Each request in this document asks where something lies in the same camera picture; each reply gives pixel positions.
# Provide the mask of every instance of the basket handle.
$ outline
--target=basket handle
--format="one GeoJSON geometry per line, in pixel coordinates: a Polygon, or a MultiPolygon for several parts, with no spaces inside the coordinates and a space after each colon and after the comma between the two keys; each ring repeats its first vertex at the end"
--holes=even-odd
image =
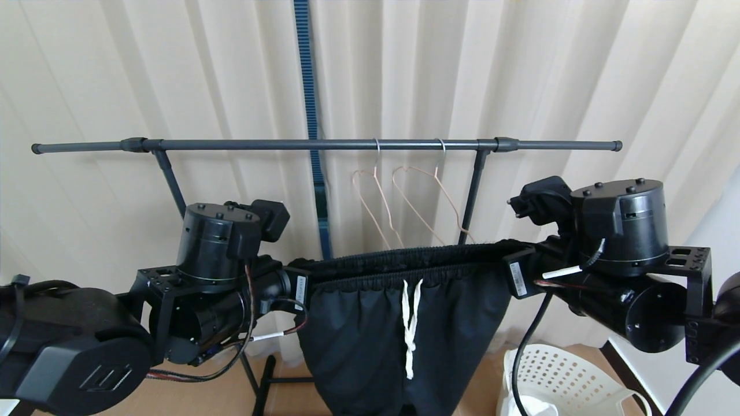
{"type": "Polygon", "coordinates": [[[635,392],[633,390],[627,390],[627,392],[629,392],[630,394],[629,395],[625,395],[624,398],[622,398],[619,401],[619,406],[620,407],[622,407],[622,402],[624,402],[628,398],[630,398],[632,396],[637,396],[637,398],[640,399],[640,401],[642,402],[643,408],[645,409],[645,415],[646,416],[653,416],[653,410],[650,408],[650,404],[648,403],[647,400],[645,400],[645,397],[643,395],[641,395],[638,392],[635,392]]]}

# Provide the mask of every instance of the curtain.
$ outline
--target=curtain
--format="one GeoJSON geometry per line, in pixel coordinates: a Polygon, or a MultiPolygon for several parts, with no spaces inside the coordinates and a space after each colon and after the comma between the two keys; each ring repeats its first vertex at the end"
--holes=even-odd
{"type": "MultiPolygon", "coordinates": [[[[561,175],[571,187],[665,182],[670,238],[685,241],[740,161],[740,4],[725,1],[312,1],[325,139],[622,140],[621,152],[488,157],[471,234],[536,241],[505,205],[561,175]]],[[[172,264],[181,224],[151,155],[33,155],[32,143],[306,138],[291,1],[0,3],[0,255],[25,272],[112,292],[172,264]]],[[[334,256],[387,246],[352,186],[374,152],[323,152],[334,256]]],[[[386,210],[357,179],[392,247],[457,242],[473,153],[381,152],[386,210]],[[397,167],[433,170],[434,179],[397,167]]],[[[171,152],[185,199],[283,201],[292,218],[263,253],[320,258],[307,152],[171,152]]],[[[512,302],[494,346],[516,342],[537,299],[512,302]]],[[[599,345],[606,332],[555,303],[536,338],[599,345]]],[[[292,326],[260,320],[259,332],[292,326]]],[[[261,341],[299,360],[295,336],[261,341]]]]}

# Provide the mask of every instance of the white drawstring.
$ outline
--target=white drawstring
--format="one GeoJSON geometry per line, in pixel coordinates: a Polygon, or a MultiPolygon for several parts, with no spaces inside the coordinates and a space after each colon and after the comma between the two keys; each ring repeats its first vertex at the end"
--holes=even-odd
{"type": "Polygon", "coordinates": [[[414,350],[416,350],[416,324],[418,322],[419,302],[421,301],[421,282],[419,280],[414,288],[414,314],[409,317],[411,301],[408,299],[408,283],[403,281],[403,294],[401,295],[401,312],[403,315],[403,340],[406,342],[406,378],[414,378],[414,350]]]}

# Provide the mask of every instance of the white label sticker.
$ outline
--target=white label sticker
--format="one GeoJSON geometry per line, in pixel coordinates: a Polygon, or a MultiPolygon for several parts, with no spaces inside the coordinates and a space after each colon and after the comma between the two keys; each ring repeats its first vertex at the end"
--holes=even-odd
{"type": "MultiPolygon", "coordinates": [[[[305,303],[306,301],[306,282],[307,281],[308,281],[308,278],[306,276],[298,276],[298,282],[296,283],[296,287],[295,287],[295,300],[296,301],[305,303]]],[[[302,311],[303,308],[296,305],[295,310],[302,311]]]]}
{"type": "Polygon", "coordinates": [[[519,262],[509,264],[509,270],[511,270],[511,277],[514,278],[514,287],[517,288],[517,295],[526,295],[527,286],[524,284],[524,276],[522,276],[522,269],[519,267],[519,262]]]}

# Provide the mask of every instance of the blue strip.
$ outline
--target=blue strip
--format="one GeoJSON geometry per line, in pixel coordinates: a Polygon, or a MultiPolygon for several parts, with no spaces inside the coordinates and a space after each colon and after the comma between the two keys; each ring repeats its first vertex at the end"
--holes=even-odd
{"type": "MultiPolygon", "coordinates": [[[[308,0],[293,0],[295,12],[295,31],[298,37],[298,55],[300,56],[300,73],[303,76],[303,100],[306,102],[306,126],[309,140],[319,140],[319,121],[316,116],[316,94],[314,83],[314,65],[311,51],[311,22],[308,0]]],[[[319,152],[311,152],[311,170],[314,176],[314,196],[316,215],[319,222],[321,254],[324,259],[332,258],[332,243],[329,239],[329,218],[327,214],[326,185],[319,152]]]]}

